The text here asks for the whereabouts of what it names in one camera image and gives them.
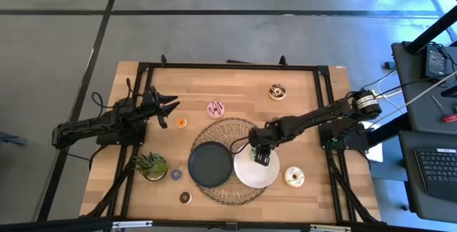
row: toy donut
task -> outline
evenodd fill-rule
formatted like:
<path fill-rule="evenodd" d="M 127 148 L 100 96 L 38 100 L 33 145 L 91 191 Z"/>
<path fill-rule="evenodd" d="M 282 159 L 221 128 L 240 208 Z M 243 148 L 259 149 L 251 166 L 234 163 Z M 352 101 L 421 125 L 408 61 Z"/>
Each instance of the toy donut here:
<path fill-rule="evenodd" d="M 300 168 L 290 167 L 284 172 L 284 180 L 289 186 L 299 188 L 305 183 L 305 174 Z"/>
<path fill-rule="evenodd" d="M 185 118 L 178 118 L 178 120 L 176 121 L 176 125 L 178 126 L 178 128 L 184 128 L 187 126 L 187 120 Z"/>
<path fill-rule="evenodd" d="M 219 101 L 212 101 L 206 107 L 206 113 L 211 118 L 221 118 L 225 112 L 224 105 Z"/>
<path fill-rule="evenodd" d="M 192 201 L 192 195 L 188 191 L 184 191 L 180 196 L 179 196 L 179 201 L 181 203 L 187 204 Z"/>
<path fill-rule="evenodd" d="M 280 101 L 286 97 L 286 89 L 280 84 L 274 84 L 270 86 L 268 94 L 274 101 Z"/>
<path fill-rule="evenodd" d="M 175 169 L 171 172 L 171 179 L 174 181 L 180 181 L 183 178 L 183 172 L 181 170 Z"/>

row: wooden table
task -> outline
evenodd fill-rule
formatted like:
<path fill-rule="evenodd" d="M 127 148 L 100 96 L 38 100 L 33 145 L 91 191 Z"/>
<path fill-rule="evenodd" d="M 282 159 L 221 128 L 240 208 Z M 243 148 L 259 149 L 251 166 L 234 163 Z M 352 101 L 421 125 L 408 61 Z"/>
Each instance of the wooden table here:
<path fill-rule="evenodd" d="M 109 105 L 126 95 L 126 78 L 135 81 L 137 62 L 119 63 Z M 331 82 L 335 99 L 349 91 L 346 68 L 332 66 Z M 325 83 L 321 79 L 323 92 Z M 268 97 L 271 84 L 287 89 L 283 101 Z M 329 183 L 326 157 L 316 127 L 307 129 L 294 141 L 276 149 L 281 162 L 278 178 L 254 201 L 233 207 L 215 203 L 195 186 L 187 171 L 187 159 L 192 142 L 215 120 L 206 115 L 210 101 L 221 101 L 226 107 L 224 118 L 237 117 L 263 126 L 273 117 L 301 115 L 318 108 L 313 74 L 310 71 L 266 71 L 240 69 L 154 69 L 152 85 L 164 95 L 179 96 L 181 104 L 167 118 L 169 128 L 160 128 L 156 117 L 148 122 L 141 152 L 160 153 L 169 163 L 169 170 L 179 168 L 184 176 L 173 181 L 166 178 L 147 181 L 139 173 L 134 176 L 129 204 L 129 218 L 198 220 L 198 221 L 258 221 L 333 223 L 335 214 Z M 186 128 L 177 128 L 177 118 L 188 121 Z M 88 213 L 111 186 L 120 146 L 109 146 L 94 159 L 86 186 L 81 214 Z M 378 205 L 366 159 L 356 151 L 346 152 L 351 188 L 371 215 L 379 219 Z M 289 166 L 303 169 L 306 180 L 301 188 L 291 188 L 283 180 Z M 183 205 L 179 195 L 192 194 L 192 202 Z M 120 189 L 115 214 L 120 214 L 124 187 Z M 340 189 L 343 217 L 348 219 L 343 191 Z"/>

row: small succulent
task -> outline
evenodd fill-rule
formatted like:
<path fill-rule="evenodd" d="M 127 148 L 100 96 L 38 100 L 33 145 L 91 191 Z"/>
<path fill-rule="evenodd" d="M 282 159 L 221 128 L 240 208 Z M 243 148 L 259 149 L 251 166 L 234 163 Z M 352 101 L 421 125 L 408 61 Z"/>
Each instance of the small succulent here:
<path fill-rule="evenodd" d="M 157 153 L 149 152 L 148 155 L 140 153 L 135 159 L 136 170 L 145 178 L 161 178 L 167 171 L 165 159 Z"/>

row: round wicker mat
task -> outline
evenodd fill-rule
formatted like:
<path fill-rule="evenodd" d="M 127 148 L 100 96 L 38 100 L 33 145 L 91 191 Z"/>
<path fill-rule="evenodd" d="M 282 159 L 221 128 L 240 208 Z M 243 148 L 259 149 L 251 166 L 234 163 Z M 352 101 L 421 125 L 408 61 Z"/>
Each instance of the round wicker mat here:
<path fill-rule="evenodd" d="M 249 130 L 255 127 L 253 123 L 240 118 L 225 118 L 216 121 L 207 126 L 194 141 L 192 150 L 199 144 L 207 141 L 215 141 L 222 143 L 227 148 L 236 139 L 248 136 Z M 242 147 L 248 139 L 236 142 L 233 145 L 233 150 L 237 151 Z M 206 188 L 197 185 L 202 193 L 208 196 L 211 200 L 229 206 L 240 206 L 248 203 L 259 197 L 266 189 L 252 188 L 243 184 L 232 171 L 230 178 L 220 186 L 214 188 Z"/>

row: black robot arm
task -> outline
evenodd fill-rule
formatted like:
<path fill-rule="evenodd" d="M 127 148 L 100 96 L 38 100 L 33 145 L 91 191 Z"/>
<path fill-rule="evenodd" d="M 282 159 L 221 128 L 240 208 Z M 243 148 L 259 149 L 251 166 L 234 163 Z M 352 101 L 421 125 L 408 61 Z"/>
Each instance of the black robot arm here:
<path fill-rule="evenodd" d="M 116 102 L 111 111 L 107 111 L 100 117 L 59 124 L 52 131 L 52 145 L 57 149 L 62 149 L 71 146 L 79 139 L 107 133 L 115 133 L 128 138 L 134 136 L 136 130 L 139 129 L 138 122 L 144 122 L 152 116 L 157 116 L 160 126 L 166 128 L 164 117 L 167 117 L 179 105 L 179 102 L 165 104 L 177 98 L 178 96 L 162 96 L 152 86 L 143 94 L 143 101 L 138 107 L 134 107 L 132 99 L 127 97 Z"/>
<path fill-rule="evenodd" d="M 256 150 L 255 162 L 267 166 L 270 151 L 280 143 L 294 140 L 305 129 L 328 121 L 341 120 L 340 126 L 332 131 L 335 138 L 350 126 L 379 116 L 381 107 L 371 91 L 352 91 L 342 99 L 302 116 L 284 116 L 266 122 L 263 128 L 252 128 L 248 142 Z"/>

